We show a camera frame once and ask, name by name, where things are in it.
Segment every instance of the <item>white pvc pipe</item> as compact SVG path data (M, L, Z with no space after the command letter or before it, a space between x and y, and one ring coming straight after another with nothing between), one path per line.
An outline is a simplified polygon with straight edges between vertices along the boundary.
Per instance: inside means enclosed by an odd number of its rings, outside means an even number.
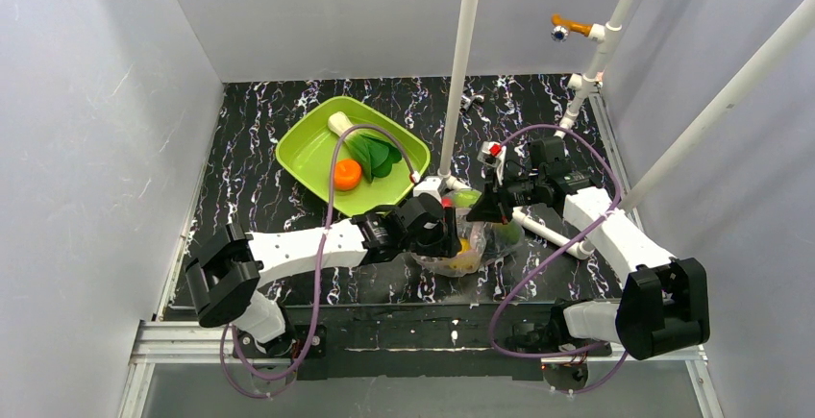
M620 44L620 36L622 34L623 21L629 16L631 5L634 0L619 0L614 12L611 14L611 19L605 24L605 40L597 45L594 51L594 57L591 60L586 71L583 73L583 87L575 94L575 99L569 102L566 112L560 119L558 125L562 128L570 129L575 125L575 121L580 116L580 108L583 102L588 97L591 90L594 88L597 74L603 72L608 62L617 51L617 45ZM555 136L564 137L564 132L556 132Z
M458 178L452 176L447 178L445 183L447 185L447 188L449 188L450 190L472 189L472 187L470 187L469 185L462 183L461 181L458 180Z
M608 24L614 27L623 27L623 21L629 16L633 3L634 0L620 0L617 2L617 8L615 8L611 14L611 19L608 20Z
M679 162L702 140L710 128L735 108L759 81L795 48L815 27L815 0L803 0L767 41L719 91L688 128L662 154L620 204L631 211L643 197L665 179Z
M515 210L512 213L512 219L518 221L518 223L520 223L521 226L523 226L524 229L526 229L527 231L545 238L546 240L554 243L558 247L562 247L569 240L571 240L569 237L566 237L562 234L558 234L555 231L547 228L546 226L538 223L537 221L530 218L527 214L524 214L524 212L522 211ZM566 253L577 259L586 259L591 255L590 253L586 254L585 251L580 247L579 243L576 243L569 247L566 250Z
M476 8L478 5L479 0L461 0L461 9L458 12L456 53L453 56L453 76L450 79L450 91L447 97L447 118L444 121L441 161L438 168L438 174L442 178L450 177L450 165L453 162L453 149L456 145L458 113L461 109L461 94L464 92L464 75L467 73L470 41L473 39L473 27L476 24Z

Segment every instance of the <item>white wall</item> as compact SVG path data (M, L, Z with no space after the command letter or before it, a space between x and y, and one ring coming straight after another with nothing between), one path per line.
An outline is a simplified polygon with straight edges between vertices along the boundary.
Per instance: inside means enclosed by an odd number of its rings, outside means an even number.
M643 0L605 75L638 180L802 0ZM812 416L815 35L640 207L708 272L710 369L727 416Z
M179 0L223 82L450 75L460 0ZM553 12L605 23L617 0L480 0L468 72L571 72Z
M222 86L175 0L0 0L0 416L114 416Z

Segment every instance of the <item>green tray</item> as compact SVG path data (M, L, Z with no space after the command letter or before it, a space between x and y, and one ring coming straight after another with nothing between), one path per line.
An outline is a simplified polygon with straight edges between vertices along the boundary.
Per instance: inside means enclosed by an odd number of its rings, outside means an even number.
M285 171L291 173L291 176L317 197L329 201L331 157L339 137L329 130L328 121L330 116L339 111L345 112L351 123L371 123L382 127L402 142L414 169L422 174L428 169L431 152L418 137L360 101L337 96L317 106L291 127L275 151ZM339 159L349 157L351 154L343 144ZM347 216L353 216L378 205L396 205L411 189L408 165L402 160L393 165L393 171L386 178L375 178L372 183L363 179L352 190L338 190L334 195L333 207Z

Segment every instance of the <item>black marble surface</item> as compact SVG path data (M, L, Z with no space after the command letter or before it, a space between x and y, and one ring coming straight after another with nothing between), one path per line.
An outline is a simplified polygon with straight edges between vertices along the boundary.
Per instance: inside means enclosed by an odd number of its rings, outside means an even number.
M482 187L483 172L476 154L483 141L500 140L533 123L556 123L571 91L566 75L469 77L465 88L483 94L486 102L463 116L459 123L454 174L475 188ZM188 235L187 254L194 253L214 229L229 218L252 231L271 233L321 226L326 204L297 183L275 160L275 146L287 129L321 102L337 96L354 97L404 125L424 140L438 169L447 105L449 78L326 80L309 82L244 83L226 85L208 166ZM605 153L590 111L584 107L575 130ZM513 148L523 154L525 138ZM572 161L581 169L610 181L578 143L567 138ZM532 211L548 226L566 232L555 213ZM500 301L525 273L554 248L527 234L527 247L494 265L459 279L427 271L406 255L392 262L357 269L326 269L322 276L321 304L477 304ZM263 291L288 306L309 305L311 273L273 282ZM537 276L519 301L552 301L555 297L613 298L621 290L613 271L602 258L576 261L561 257ZM165 319L187 318L191 299L183 276Z

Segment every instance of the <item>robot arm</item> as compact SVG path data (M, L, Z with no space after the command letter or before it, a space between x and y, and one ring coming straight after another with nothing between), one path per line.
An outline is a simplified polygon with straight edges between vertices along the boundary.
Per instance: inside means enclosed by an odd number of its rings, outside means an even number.
M257 288L313 270L314 244L322 234L327 235L324 268L387 262L405 251L451 258L461 247L452 205L444 207L425 193L401 207L380 206L334 223L328 230L261 234L245 233L229 224L185 264L199 324L209 328L233 323L264 350L264 345L286 333L289 324L278 304Z
M550 348L575 339L599 339L620 343L634 358L644 359L706 342L706 273L695 259L676 259L620 210L606 213L608 194L597 180L573 169L559 137L529 143L527 173L498 169L505 150L494 143L484 145L480 159L491 167L489 182L467 219L506 222L513 208L544 204L583 230L605 215L587 239L624 283L619 301L558 302L540 333Z

